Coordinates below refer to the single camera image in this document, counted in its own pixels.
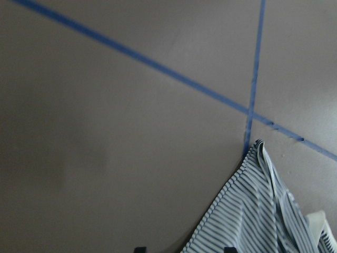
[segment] blue tape strip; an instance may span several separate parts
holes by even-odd
[[[242,105],[226,98],[225,96],[223,95],[220,95],[218,93],[216,93],[215,91],[212,91],[198,83],[196,83],[195,81],[189,79],[188,77],[185,77],[171,69],[169,69],[168,67],[165,67],[164,65],[160,64],[160,63],[157,63],[155,62],[154,60],[150,59],[150,58],[147,58],[146,56],[104,36],[104,35],[101,35],[87,27],[85,27],[84,25],[81,25],[80,23],[76,22],[76,21],[73,21],[67,17],[65,17],[64,15],[62,14],[59,14],[51,9],[48,9],[47,7],[44,7],[42,6],[41,4],[38,4],[36,2],[33,2],[33,1],[30,1],[30,0],[11,0],[12,2],[16,2],[18,4],[21,4],[29,9],[32,9],[33,11],[35,12],[38,12],[52,20],[55,20],[69,28],[72,28],[73,30],[76,30],[77,32],[80,32],[94,40],[97,40],[125,55],[128,55],[132,58],[134,58],[135,60],[138,60],[244,114],[247,114],[249,113],[249,110],[245,107],[243,107]],[[328,150],[324,149],[324,148],[321,148],[320,146],[312,143],[311,141],[308,141],[308,140],[305,140],[303,137],[301,137],[300,135],[296,134],[296,133],[293,133],[291,132],[290,130],[282,127],[281,125],[278,125],[278,124],[275,124],[274,122],[272,122],[271,120],[261,116],[260,114],[257,114],[257,113],[254,113],[253,112],[253,118],[264,123],[265,125],[268,125],[270,126],[271,128],[275,129],[275,130],[278,130],[280,131],[281,133],[287,135],[288,137],[291,137],[291,138],[294,138],[295,140],[297,141],[301,141],[303,144],[307,145],[308,147],[312,148],[313,150],[316,150],[317,152],[319,153],[322,153],[323,155],[337,161],[337,155],[329,152]]]
[[[46,16],[52,20],[55,20],[73,30],[76,30],[79,33],[82,33],[83,35],[86,35],[104,45],[107,45],[108,47],[113,48],[114,50],[117,50],[119,52],[121,52],[122,54],[125,54],[139,62],[144,63],[145,65],[152,67],[153,69],[156,69],[159,72],[162,72],[165,75],[170,76],[173,79],[176,79],[179,82],[182,82],[186,85],[188,85],[189,87],[198,90],[204,94],[206,94],[207,96],[212,97],[215,100],[220,101],[221,103],[224,103],[226,105],[229,105],[230,107],[247,114],[247,108],[245,108],[244,106],[234,102],[233,100],[205,87],[202,86],[201,84],[189,79],[188,77],[169,69],[168,67],[146,57],[145,55],[138,53],[135,50],[132,50],[131,48],[124,46],[120,43],[118,43],[117,41],[114,41],[90,28],[85,27],[84,25],[71,20],[70,18],[56,12],[53,11],[37,2],[31,1],[31,0],[12,0],[13,2],[16,2],[18,4],[21,4],[29,9],[32,9],[35,12],[38,12],[40,14],[42,14],[43,16]]]
[[[248,153],[249,142],[251,139],[255,97],[256,97],[256,87],[257,87],[257,77],[259,75],[259,63],[260,63],[264,10],[265,10],[265,0],[261,0],[259,27],[257,30],[256,48],[255,48],[254,75],[253,75],[253,80],[252,80],[251,97],[250,97],[246,132],[245,132],[245,138],[244,138],[243,156],[245,156]]]
[[[304,145],[308,146],[309,148],[316,150],[317,152],[325,155],[326,157],[329,157],[335,161],[337,161],[337,155],[329,152],[328,150],[316,145],[315,143],[312,143],[311,141],[306,140],[304,137],[298,135],[297,133],[294,133],[292,131],[290,131],[287,128],[284,128],[281,125],[275,124],[273,121],[265,118],[264,116],[258,114],[258,113],[254,113],[254,119],[260,121],[261,123],[268,125],[269,127],[278,130],[279,132],[283,133],[284,135],[293,138],[297,141],[300,141],[301,143],[303,143]]]

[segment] striped cloth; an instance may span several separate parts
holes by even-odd
[[[257,140],[241,167],[219,192],[182,253],[329,251],[324,235],[318,249],[293,195]]]

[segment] floor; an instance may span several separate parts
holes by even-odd
[[[176,252],[245,136],[337,234],[335,0],[0,3],[1,252]]]

